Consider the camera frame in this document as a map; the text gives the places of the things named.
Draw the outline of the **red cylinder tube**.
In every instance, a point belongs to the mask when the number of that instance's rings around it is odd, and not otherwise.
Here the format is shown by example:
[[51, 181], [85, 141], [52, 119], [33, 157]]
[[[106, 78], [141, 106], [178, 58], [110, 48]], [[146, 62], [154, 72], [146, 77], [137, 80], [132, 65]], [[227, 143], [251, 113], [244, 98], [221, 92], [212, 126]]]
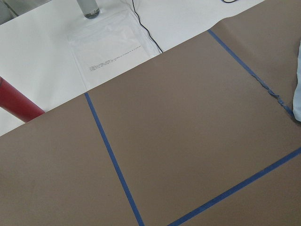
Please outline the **red cylinder tube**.
[[2, 77], [0, 78], [0, 106], [23, 122], [29, 122], [45, 113]]

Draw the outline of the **light blue t-shirt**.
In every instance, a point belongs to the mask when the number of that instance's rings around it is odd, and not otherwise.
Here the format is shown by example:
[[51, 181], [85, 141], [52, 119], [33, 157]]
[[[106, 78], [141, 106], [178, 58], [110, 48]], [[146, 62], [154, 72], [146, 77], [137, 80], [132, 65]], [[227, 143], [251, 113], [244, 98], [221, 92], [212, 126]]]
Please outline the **light blue t-shirt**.
[[293, 96], [293, 113], [295, 119], [301, 121], [301, 46], [297, 59], [297, 86]]

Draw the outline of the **clear glass bottle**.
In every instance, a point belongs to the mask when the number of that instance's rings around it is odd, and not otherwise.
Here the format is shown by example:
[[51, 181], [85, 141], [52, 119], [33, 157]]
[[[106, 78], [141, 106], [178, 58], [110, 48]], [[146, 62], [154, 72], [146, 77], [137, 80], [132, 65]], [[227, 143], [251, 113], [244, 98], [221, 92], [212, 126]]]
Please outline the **clear glass bottle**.
[[96, 0], [77, 0], [77, 3], [87, 19], [96, 18], [100, 13]]

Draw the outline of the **clear plastic document sleeve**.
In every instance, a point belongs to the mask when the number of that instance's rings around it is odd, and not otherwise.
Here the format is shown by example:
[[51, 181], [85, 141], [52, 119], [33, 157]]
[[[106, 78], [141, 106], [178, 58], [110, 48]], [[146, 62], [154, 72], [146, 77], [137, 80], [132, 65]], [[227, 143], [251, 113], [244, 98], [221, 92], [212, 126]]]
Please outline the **clear plastic document sleeve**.
[[67, 39], [86, 90], [160, 54], [129, 10], [86, 25]]

